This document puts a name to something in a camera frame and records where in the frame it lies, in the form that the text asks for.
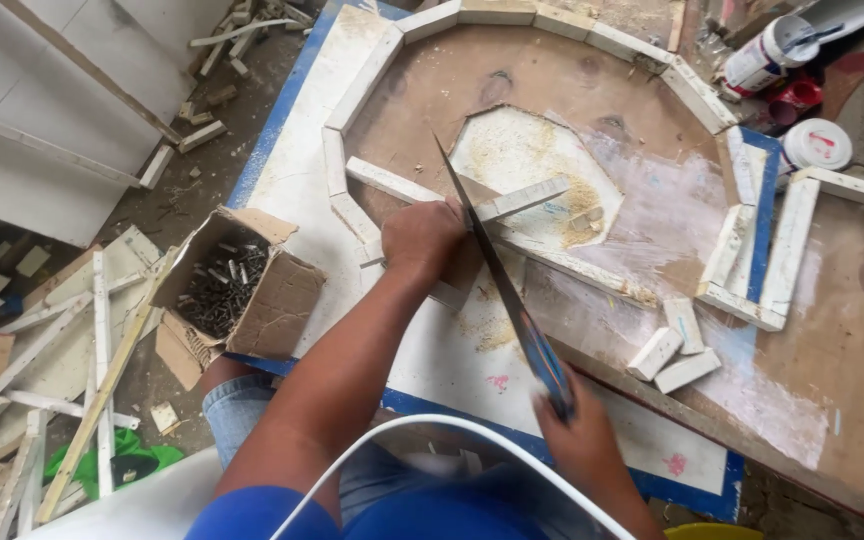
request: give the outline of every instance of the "white container lid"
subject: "white container lid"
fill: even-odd
[[[802,120],[781,141],[789,162],[799,169],[816,166],[835,171],[852,160],[852,140],[845,129],[829,120]]]

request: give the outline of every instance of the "white paint can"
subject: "white paint can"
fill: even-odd
[[[852,160],[852,140],[845,129],[829,120],[802,120],[778,140],[782,143],[782,154],[778,160],[779,176],[806,167],[837,171]]]
[[[726,88],[749,97],[784,77],[787,68],[798,68],[814,59],[819,54],[818,41],[793,45],[813,34],[812,25],[795,15],[784,15],[770,22],[762,33],[726,60]]]

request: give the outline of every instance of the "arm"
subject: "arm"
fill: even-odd
[[[575,374],[567,374],[575,395],[575,416],[568,424],[559,421],[548,399],[534,403],[558,472],[635,538],[666,540],[622,461],[606,407]]]
[[[225,469],[216,497],[276,485],[308,492],[366,432],[402,335],[466,234],[458,202],[419,202],[382,227],[387,269],[282,382],[265,414]],[[339,518],[338,477],[315,500]]]

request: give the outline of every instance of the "concrete floor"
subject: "concrete floor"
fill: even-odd
[[[207,93],[230,84],[238,88],[238,97],[212,109],[228,133],[186,155],[177,154],[155,190],[128,190],[102,228],[99,240],[108,243],[127,227],[136,225],[162,249],[179,245],[217,205],[226,202],[304,42],[300,32],[272,29],[269,37],[246,55],[251,79],[242,80],[225,61],[209,80],[201,83],[191,98],[197,112],[207,109]],[[176,119],[172,126],[182,135],[193,131],[185,120]],[[188,176],[195,166],[202,172],[198,180]],[[167,444],[190,455],[213,444],[201,414],[201,400],[197,389],[186,392],[158,358],[155,335],[151,334],[132,355],[115,392],[115,409],[141,417],[139,435],[146,445]],[[184,421],[174,431],[174,437],[161,436],[148,412],[165,401]],[[133,405],[138,405],[139,412]],[[74,429],[70,419],[56,419],[54,427],[50,427],[50,434],[57,435],[52,445],[61,439],[67,442]],[[414,434],[384,440],[402,452],[421,450],[426,441]],[[655,519],[666,527],[708,521],[661,500],[650,501],[650,508]],[[766,538],[864,538],[864,521],[752,463],[746,467],[739,525],[762,531]]]

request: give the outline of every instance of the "blue shirt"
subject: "blue shirt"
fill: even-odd
[[[185,540],[268,540],[303,494],[276,486],[237,489],[212,500]],[[467,486],[448,485],[395,493],[355,516],[344,529],[310,500],[285,529],[283,540],[547,540],[537,524],[513,508]]]

